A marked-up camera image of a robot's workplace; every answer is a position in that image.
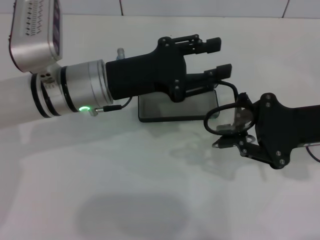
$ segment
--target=vent slot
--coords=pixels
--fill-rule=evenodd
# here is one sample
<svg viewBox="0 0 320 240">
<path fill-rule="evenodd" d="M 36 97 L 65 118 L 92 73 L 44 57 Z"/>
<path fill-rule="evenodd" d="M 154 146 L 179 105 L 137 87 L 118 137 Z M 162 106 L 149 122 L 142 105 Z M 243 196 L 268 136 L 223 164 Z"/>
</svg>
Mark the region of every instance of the vent slot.
<svg viewBox="0 0 320 240">
<path fill-rule="evenodd" d="M 42 32 L 43 21 L 43 5 L 44 0 L 30 0 L 27 3 L 26 18 L 25 18 L 25 32 L 26 36 L 35 36 Z"/>
</svg>

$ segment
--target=white tile wall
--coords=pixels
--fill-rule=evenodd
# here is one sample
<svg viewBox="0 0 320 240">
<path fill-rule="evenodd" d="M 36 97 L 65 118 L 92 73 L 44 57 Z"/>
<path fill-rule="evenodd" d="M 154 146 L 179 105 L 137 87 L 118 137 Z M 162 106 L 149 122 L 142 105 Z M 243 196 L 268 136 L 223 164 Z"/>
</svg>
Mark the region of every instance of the white tile wall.
<svg viewBox="0 0 320 240">
<path fill-rule="evenodd" d="M 121 0 L 126 16 L 281 18 L 288 0 Z"/>
<path fill-rule="evenodd" d="M 0 14 L 13 12 L 14 0 L 0 0 Z M 120 0 L 60 0 L 64 14 L 121 15 Z"/>
<path fill-rule="evenodd" d="M 290 0 L 284 17 L 320 19 L 320 0 Z"/>
</svg>

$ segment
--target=green led light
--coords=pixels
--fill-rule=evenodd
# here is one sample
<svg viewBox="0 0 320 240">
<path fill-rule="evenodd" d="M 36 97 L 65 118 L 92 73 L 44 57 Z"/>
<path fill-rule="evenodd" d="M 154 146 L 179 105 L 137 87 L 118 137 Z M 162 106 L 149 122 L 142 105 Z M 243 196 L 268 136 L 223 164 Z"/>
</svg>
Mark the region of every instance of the green led light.
<svg viewBox="0 0 320 240">
<path fill-rule="evenodd" d="M 89 106 L 82 106 L 79 108 L 79 111 L 84 112 L 84 111 L 89 111 L 90 109 L 91 109 L 91 107 L 89 107 Z"/>
</svg>

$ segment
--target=glasses lens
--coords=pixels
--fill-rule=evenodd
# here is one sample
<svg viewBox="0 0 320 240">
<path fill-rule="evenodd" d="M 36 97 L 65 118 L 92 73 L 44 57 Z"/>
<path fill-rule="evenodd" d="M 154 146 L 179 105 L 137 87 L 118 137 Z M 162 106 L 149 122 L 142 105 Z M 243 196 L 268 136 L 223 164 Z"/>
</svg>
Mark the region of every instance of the glasses lens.
<svg viewBox="0 0 320 240">
<path fill-rule="evenodd" d="M 221 135 L 238 134 L 250 129 L 254 122 L 254 114 L 244 107 L 233 107 L 221 110 L 219 117 L 209 119 L 208 126 Z"/>
</svg>

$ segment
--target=white tabletop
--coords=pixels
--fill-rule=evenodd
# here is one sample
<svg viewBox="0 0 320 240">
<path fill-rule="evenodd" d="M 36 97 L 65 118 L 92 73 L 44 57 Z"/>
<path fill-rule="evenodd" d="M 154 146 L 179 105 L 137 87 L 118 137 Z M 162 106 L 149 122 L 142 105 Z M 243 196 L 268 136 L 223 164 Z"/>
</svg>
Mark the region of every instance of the white tabletop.
<svg viewBox="0 0 320 240">
<path fill-rule="evenodd" d="M 0 15 L 0 79 L 22 75 Z M 163 36 L 221 37 L 189 73 L 233 65 L 252 101 L 320 104 L 320 20 L 66 15 L 62 66 L 151 52 Z M 201 121 L 70 114 L 0 131 L 1 240 L 318 240 L 320 164 L 295 149 L 283 170 L 213 149 Z M 320 156 L 320 148 L 312 149 Z"/>
</svg>

